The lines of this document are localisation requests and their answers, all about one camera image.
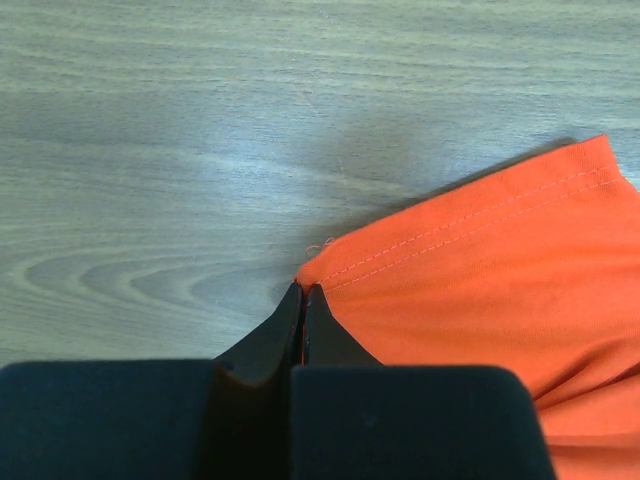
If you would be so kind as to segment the orange t shirt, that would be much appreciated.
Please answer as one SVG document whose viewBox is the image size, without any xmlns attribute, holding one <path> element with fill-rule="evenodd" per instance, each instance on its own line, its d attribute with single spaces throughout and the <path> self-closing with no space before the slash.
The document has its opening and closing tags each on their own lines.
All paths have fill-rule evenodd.
<svg viewBox="0 0 640 480">
<path fill-rule="evenodd" d="M 344 235 L 297 272 L 384 364 L 489 364 L 562 479 L 639 475 L 639 195 L 605 136 Z"/>
</svg>

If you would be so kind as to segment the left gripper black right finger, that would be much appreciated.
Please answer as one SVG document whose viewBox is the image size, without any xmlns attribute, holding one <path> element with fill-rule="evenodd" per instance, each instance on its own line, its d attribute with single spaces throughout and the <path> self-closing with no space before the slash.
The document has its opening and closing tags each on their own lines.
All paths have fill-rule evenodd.
<svg viewBox="0 0 640 480">
<path fill-rule="evenodd" d="M 303 361 L 308 366 L 381 366 L 334 318 L 322 286 L 307 295 Z"/>
</svg>

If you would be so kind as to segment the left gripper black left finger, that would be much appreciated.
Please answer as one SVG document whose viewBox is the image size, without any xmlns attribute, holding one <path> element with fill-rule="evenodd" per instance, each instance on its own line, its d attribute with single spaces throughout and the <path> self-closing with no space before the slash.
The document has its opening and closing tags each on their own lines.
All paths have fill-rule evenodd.
<svg viewBox="0 0 640 480">
<path fill-rule="evenodd" d="M 301 360 L 303 292 L 291 284 L 274 312 L 214 359 L 202 479 L 286 479 L 291 371 Z"/>
</svg>

